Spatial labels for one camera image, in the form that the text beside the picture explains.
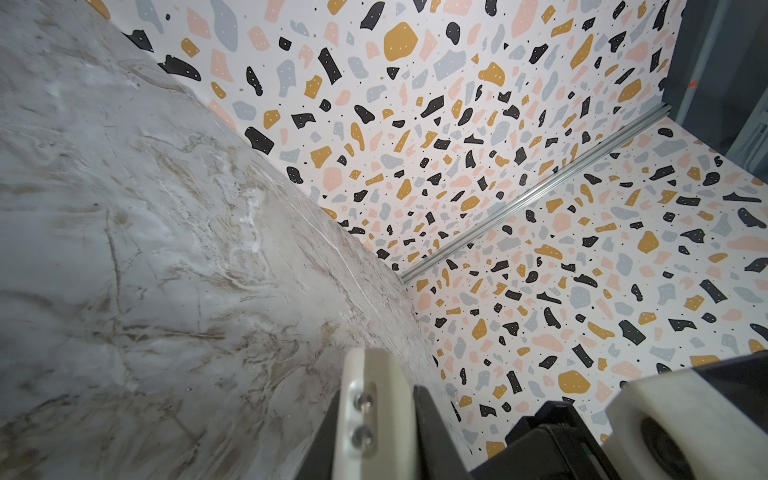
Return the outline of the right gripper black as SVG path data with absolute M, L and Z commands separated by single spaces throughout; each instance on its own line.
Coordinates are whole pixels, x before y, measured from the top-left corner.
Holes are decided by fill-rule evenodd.
M 602 479 L 620 476 L 572 404 L 547 401 L 520 419 L 506 446 L 470 475 L 474 479 Z

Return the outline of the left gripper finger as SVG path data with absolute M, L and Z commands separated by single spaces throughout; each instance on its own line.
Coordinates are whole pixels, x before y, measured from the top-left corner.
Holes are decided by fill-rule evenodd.
M 417 418 L 399 360 L 378 348 L 350 350 L 337 410 L 333 479 L 418 479 Z

